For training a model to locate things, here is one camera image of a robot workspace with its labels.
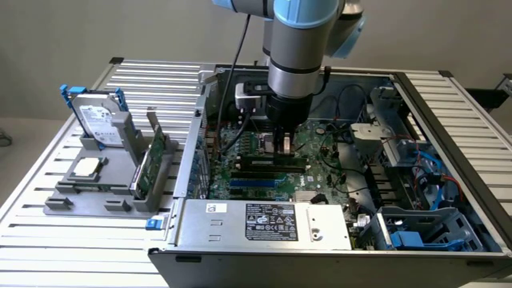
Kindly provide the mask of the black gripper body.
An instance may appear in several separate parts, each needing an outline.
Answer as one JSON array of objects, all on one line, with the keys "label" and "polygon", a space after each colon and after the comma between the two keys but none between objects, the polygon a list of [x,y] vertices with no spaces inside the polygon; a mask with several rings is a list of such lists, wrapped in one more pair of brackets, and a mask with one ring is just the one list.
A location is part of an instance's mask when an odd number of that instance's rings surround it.
[{"label": "black gripper body", "polygon": [[313,96],[286,98],[270,95],[265,100],[265,115],[272,123],[285,130],[293,130],[309,117]]}]

